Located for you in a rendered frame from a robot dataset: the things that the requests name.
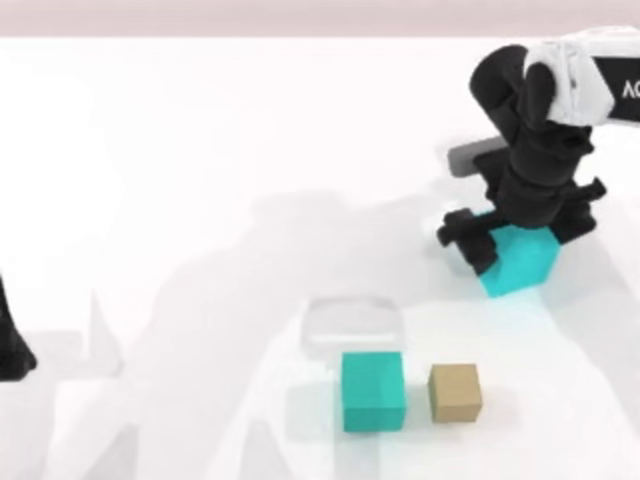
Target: white surface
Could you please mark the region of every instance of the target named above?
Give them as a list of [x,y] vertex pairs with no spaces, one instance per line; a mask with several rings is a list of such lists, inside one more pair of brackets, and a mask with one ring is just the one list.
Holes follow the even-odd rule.
[[[440,155],[493,136],[467,83],[511,41],[2,41],[0,252],[43,365],[0,388],[0,477],[638,478],[637,131],[596,132],[601,225],[539,291],[485,300],[434,245],[482,204]],[[403,319],[406,431],[334,432],[324,297]],[[428,420],[448,361],[474,425]]]

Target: teal box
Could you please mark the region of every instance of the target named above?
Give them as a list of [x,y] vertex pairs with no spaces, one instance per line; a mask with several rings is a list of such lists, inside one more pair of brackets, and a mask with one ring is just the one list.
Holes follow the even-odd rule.
[[407,398],[399,352],[344,353],[340,390],[345,432],[402,429]]
[[547,280],[560,252],[560,243],[549,228],[527,230],[508,226],[493,230],[491,235],[498,247],[498,261],[480,276],[490,297]]

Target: white table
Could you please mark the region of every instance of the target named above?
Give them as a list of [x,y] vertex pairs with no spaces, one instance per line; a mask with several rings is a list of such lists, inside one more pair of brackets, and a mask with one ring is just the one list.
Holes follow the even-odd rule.
[[[1,260],[42,363],[0,385],[0,477],[638,478],[637,131],[596,132],[599,229],[543,288],[487,300],[434,243],[484,205],[442,152],[493,135],[467,83],[512,41],[0,42]],[[405,431],[340,433],[318,302],[395,319]],[[433,425],[458,361],[484,410]]]

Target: block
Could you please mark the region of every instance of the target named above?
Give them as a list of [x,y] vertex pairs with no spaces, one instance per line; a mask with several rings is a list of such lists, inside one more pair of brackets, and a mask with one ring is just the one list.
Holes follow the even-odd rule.
[[491,298],[543,284],[558,257],[560,242],[549,228],[507,226],[493,230],[498,261],[480,275]]
[[475,422],[482,409],[476,366],[434,365],[429,375],[429,399],[434,422]]
[[340,383],[345,432],[402,429],[407,399],[399,352],[344,353]]

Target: brown cube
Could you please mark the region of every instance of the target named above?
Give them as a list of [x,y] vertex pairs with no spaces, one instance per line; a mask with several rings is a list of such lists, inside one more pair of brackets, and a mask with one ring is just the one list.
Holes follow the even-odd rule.
[[433,421],[475,422],[482,391],[475,365],[434,365],[429,376]]

